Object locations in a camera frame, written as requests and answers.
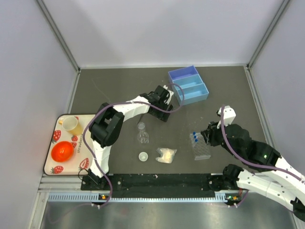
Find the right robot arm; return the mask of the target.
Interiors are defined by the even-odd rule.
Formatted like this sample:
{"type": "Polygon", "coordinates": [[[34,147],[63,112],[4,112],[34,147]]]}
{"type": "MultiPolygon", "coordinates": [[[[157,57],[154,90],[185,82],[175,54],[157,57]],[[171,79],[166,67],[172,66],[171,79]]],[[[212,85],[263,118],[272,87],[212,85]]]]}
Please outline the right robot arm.
{"type": "Polygon", "coordinates": [[[281,154],[264,142],[253,140],[249,132],[237,124],[221,128],[211,122],[201,132],[205,142],[221,146],[249,168],[229,164],[224,168],[222,182],[226,188],[242,188],[256,192],[284,207],[300,220],[305,219],[305,177],[295,170],[281,154]]]}

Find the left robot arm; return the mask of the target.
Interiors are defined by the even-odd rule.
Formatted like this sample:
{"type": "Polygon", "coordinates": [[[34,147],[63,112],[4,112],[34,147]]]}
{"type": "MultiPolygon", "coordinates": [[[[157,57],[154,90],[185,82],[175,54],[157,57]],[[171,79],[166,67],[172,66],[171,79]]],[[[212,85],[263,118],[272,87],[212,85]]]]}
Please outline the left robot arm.
{"type": "Polygon", "coordinates": [[[123,122],[138,115],[150,114],[167,122],[173,105],[170,104],[174,92],[165,86],[157,86],[150,93],[143,93],[124,103],[103,103],[96,116],[89,122],[88,130],[93,142],[93,163],[90,167],[94,174],[91,183],[97,189],[108,184],[105,175],[109,172],[109,156],[111,146],[119,138],[123,122]]]}

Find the clear acrylic test tube rack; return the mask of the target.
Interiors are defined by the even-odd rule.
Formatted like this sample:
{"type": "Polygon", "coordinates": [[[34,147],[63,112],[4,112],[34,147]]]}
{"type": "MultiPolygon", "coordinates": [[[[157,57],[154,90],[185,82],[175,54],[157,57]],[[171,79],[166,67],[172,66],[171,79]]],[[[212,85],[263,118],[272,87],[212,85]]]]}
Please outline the clear acrylic test tube rack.
{"type": "Polygon", "coordinates": [[[199,142],[197,144],[194,143],[193,133],[190,134],[190,142],[192,145],[192,151],[195,160],[205,160],[211,157],[208,145],[204,141],[203,136],[200,132],[196,132],[197,138],[199,142]]]}

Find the clear glass flask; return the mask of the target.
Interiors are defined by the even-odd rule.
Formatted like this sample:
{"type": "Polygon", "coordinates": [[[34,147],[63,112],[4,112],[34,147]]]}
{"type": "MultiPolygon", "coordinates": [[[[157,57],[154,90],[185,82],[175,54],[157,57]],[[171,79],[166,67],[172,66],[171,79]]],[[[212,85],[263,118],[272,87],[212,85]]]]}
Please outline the clear glass flask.
{"type": "Polygon", "coordinates": [[[137,134],[137,138],[138,138],[138,141],[141,143],[141,144],[147,144],[149,143],[149,135],[148,133],[146,132],[146,126],[145,126],[145,123],[143,122],[139,122],[138,125],[138,134],[137,134]]]}

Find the clear bag of cotton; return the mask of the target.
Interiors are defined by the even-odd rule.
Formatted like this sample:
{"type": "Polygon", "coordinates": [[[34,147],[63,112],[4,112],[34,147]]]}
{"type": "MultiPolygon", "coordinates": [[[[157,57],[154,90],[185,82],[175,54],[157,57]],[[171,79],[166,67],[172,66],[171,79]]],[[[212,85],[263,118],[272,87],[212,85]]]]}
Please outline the clear bag of cotton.
{"type": "Polygon", "coordinates": [[[177,152],[176,149],[157,148],[156,150],[160,155],[156,158],[159,163],[171,164],[177,152]]]}

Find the blue compartment organizer box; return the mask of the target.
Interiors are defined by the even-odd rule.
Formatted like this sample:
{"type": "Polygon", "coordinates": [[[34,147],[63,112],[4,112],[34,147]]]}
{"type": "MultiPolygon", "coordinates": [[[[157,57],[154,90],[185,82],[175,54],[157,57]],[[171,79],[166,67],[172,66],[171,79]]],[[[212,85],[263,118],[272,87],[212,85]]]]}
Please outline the blue compartment organizer box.
{"type": "Polygon", "coordinates": [[[209,91],[197,69],[191,65],[168,72],[169,82],[179,105],[188,105],[208,98],[209,91]]]}

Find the small white plastic cup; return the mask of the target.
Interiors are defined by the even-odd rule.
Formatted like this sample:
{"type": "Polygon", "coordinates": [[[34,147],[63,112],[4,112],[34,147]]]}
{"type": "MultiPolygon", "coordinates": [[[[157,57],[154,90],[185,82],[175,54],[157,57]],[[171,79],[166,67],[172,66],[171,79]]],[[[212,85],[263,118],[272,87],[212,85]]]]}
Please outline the small white plastic cup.
{"type": "Polygon", "coordinates": [[[146,152],[141,152],[138,155],[138,158],[139,158],[140,161],[145,162],[145,161],[148,160],[148,154],[146,152]]]}

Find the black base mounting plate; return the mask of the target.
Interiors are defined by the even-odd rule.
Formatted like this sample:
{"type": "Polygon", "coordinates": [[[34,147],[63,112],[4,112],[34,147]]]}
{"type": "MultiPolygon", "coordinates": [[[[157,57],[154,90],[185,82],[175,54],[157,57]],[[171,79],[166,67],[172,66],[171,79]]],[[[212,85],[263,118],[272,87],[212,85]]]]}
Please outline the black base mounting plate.
{"type": "Polygon", "coordinates": [[[204,198],[216,191],[237,191],[235,182],[211,174],[114,174],[113,198],[204,198]]]}

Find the cream ceramic mug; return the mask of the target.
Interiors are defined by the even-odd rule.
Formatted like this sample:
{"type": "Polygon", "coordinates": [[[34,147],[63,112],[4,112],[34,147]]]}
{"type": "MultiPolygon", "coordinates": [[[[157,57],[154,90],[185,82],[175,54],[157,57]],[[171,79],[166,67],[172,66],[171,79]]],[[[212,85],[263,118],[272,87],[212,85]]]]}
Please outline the cream ceramic mug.
{"type": "Polygon", "coordinates": [[[83,127],[75,116],[66,117],[59,120],[58,123],[71,135],[81,135],[83,133],[83,127]]]}

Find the strawberry pattern tray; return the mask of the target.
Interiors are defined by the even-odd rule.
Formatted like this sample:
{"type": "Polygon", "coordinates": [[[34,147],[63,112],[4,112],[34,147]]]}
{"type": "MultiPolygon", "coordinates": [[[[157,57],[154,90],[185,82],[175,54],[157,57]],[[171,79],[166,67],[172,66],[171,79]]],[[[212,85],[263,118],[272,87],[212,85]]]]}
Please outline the strawberry pattern tray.
{"type": "Polygon", "coordinates": [[[93,149],[91,134],[81,133],[92,114],[63,114],[55,124],[43,171],[48,176],[85,175],[93,157],[84,141],[93,149]]]}

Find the orange plastic bowl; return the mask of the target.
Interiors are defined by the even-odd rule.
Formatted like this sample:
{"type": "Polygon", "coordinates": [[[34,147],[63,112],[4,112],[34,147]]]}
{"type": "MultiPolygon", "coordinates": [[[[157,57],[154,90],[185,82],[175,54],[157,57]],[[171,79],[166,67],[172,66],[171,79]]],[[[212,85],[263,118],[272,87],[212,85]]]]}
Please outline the orange plastic bowl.
{"type": "Polygon", "coordinates": [[[68,141],[57,143],[51,150],[51,157],[55,162],[66,162],[74,154],[74,147],[68,141]]]}

